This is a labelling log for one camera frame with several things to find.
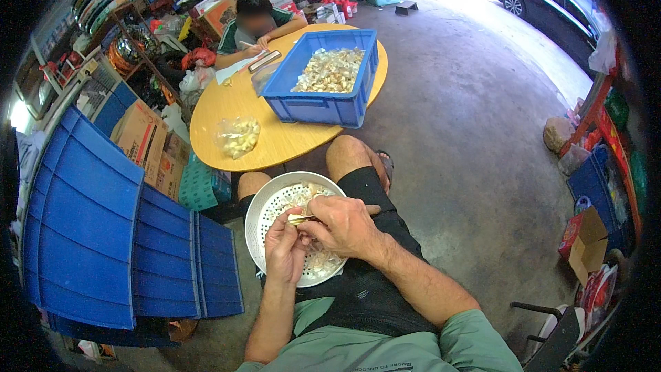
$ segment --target hand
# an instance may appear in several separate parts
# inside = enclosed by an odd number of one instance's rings
[[[320,195],[307,204],[307,211],[324,224],[305,221],[297,228],[339,256],[369,260],[383,248],[385,234],[376,228],[359,199]]]
[[[257,39],[257,45],[260,46],[260,48],[266,50],[269,48],[269,42],[271,41],[272,37],[269,35],[264,35]]]
[[[246,58],[254,58],[262,52],[262,48],[259,45],[248,46],[243,50],[243,54]]]
[[[266,254],[266,279],[280,285],[293,285],[301,279],[305,252],[310,244],[307,236],[300,237],[296,228],[287,224],[290,214],[300,214],[301,207],[282,213],[264,237]]]

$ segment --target plastic bag of garlic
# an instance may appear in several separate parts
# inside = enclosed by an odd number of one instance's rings
[[[363,56],[365,51],[359,48],[318,49],[298,77],[292,92],[351,92]]]
[[[237,117],[234,121],[222,120],[216,133],[216,146],[233,160],[248,154],[257,144],[259,122],[253,117]]]

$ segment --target car wheel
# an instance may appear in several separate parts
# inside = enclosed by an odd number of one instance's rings
[[[511,12],[521,18],[525,15],[524,0],[502,0],[502,5],[508,12]]]

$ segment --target foot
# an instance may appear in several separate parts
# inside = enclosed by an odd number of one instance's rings
[[[390,155],[384,151],[377,151],[376,155],[378,155],[379,160],[384,163],[384,168],[385,168],[385,179],[381,179],[381,185],[384,187],[385,194],[388,195],[390,193],[390,179],[392,178],[392,170],[395,167],[395,165],[392,162],[392,158],[390,158]]]

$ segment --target round table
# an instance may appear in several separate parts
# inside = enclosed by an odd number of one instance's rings
[[[305,32],[340,29],[356,28],[327,23],[309,25],[274,39],[269,43],[269,50],[280,51],[282,57],[278,60],[281,61],[294,46],[293,42]],[[369,95],[368,107],[384,85],[388,70],[388,56],[381,42],[377,41],[377,48],[379,66]],[[247,69],[235,73],[231,77],[232,86],[218,85],[216,79],[213,79],[195,106],[190,121],[190,143],[195,154],[207,165],[235,172],[264,169],[309,153],[342,132],[343,128],[339,125],[280,122],[264,98],[257,97],[252,87],[251,76]],[[233,160],[216,146],[213,136],[218,132],[218,124],[223,118],[233,120],[239,116],[256,118],[261,125],[261,131],[254,150],[238,160]]]

